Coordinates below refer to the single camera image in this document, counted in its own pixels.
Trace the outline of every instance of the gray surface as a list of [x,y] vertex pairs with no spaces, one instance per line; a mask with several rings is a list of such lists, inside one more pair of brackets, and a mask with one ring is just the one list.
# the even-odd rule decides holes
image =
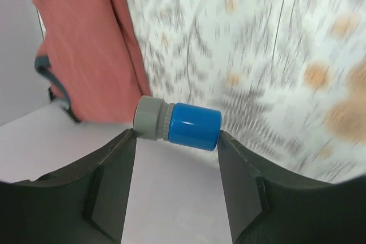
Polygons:
[[[37,179],[94,151],[126,126],[75,125],[48,105],[0,127],[0,180]],[[230,244],[219,170],[139,140],[123,244]]]
[[34,71],[42,42],[31,0],[0,0],[0,125],[48,104],[49,84]]

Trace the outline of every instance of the black plastic part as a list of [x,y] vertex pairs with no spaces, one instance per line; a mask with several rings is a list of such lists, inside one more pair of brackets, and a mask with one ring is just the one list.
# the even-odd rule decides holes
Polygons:
[[0,182],[0,243],[121,243],[136,139],[104,147],[34,182]]
[[366,176],[338,185],[309,179],[224,131],[218,158],[233,243],[366,242]]
[[[127,130],[37,181],[0,182],[0,243],[120,244],[135,149]],[[365,243],[365,176],[339,185],[302,177],[224,131],[218,157],[233,243]]]
[[48,99],[50,100],[51,103],[54,102],[56,99],[56,96],[53,93],[51,87],[49,87],[47,91],[48,91]]

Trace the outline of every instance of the patterned fabric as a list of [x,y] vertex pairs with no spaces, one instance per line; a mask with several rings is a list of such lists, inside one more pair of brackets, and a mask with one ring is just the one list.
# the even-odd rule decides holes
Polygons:
[[221,110],[224,130],[299,174],[366,171],[366,0],[128,4],[155,97]]

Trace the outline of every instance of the plastic cap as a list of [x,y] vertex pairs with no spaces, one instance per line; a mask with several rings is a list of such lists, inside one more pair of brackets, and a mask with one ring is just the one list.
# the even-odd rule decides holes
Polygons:
[[177,103],[169,127],[169,142],[212,151],[220,136],[221,113],[194,105]]
[[169,125],[174,109],[173,103],[163,99],[143,96],[136,108],[133,129],[139,138],[168,140]]

